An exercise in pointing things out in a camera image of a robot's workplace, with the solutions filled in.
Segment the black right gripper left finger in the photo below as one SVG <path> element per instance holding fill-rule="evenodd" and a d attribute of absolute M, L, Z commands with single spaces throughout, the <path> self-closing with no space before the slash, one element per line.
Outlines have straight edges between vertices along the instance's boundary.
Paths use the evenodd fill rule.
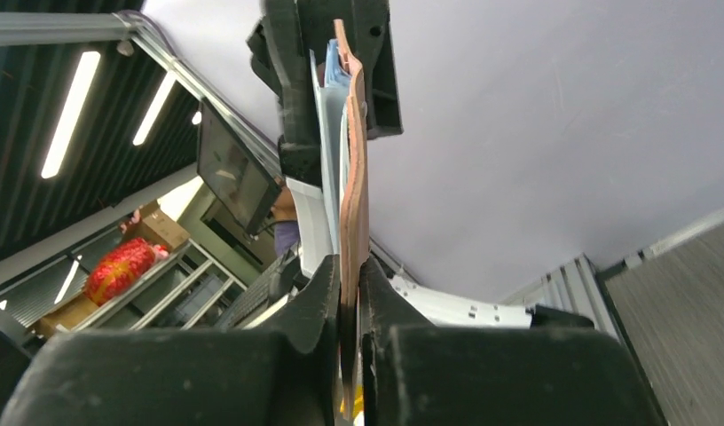
<path fill-rule="evenodd" d="M 243 329 L 92 329 L 54 336 L 3 425 L 331 425 L 340 266 Z"/>

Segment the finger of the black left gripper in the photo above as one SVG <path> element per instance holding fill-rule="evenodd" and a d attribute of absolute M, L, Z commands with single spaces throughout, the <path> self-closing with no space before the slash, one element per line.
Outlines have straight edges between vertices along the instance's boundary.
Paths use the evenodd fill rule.
<path fill-rule="evenodd" d="M 282 173 L 321 186 L 320 136 L 296 3 L 261 2 L 262 16 L 247 40 L 253 72 L 277 95 Z"/>
<path fill-rule="evenodd" d="M 306 0 L 297 3 L 304 47 L 325 57 L 335 37 L 333 21 L 344 23 L 347 41 L 362 62 L 370 139 L 403 133 L 387 0 Z"/>

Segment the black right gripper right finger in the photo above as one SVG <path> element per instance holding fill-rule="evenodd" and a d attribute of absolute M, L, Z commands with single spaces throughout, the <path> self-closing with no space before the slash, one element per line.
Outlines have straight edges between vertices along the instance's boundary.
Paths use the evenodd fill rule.
<path fill-rule="evenodd" d="M 592 327 L 439 327 L 368 260 L 360 273 L 369 425 L 663 425 L 627 348 Z"/>

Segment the tan leather card holder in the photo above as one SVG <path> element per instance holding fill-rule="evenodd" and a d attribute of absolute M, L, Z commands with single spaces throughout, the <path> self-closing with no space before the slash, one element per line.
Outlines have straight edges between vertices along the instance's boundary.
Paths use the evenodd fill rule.
<path fill-rule="evenodd" d="M 369 258 L 369 197 L 365 76 L 362 62 L 347 40 L 343 20 L 334 20 L 339 56 L 350 72 L 347 107 L 350 167 L 340 208 L 341 294 L 338 317 L 340 367 L 342 375 L 343 418 L 354 420 L 358 357 L 358 286 L 360 270 Z"/>

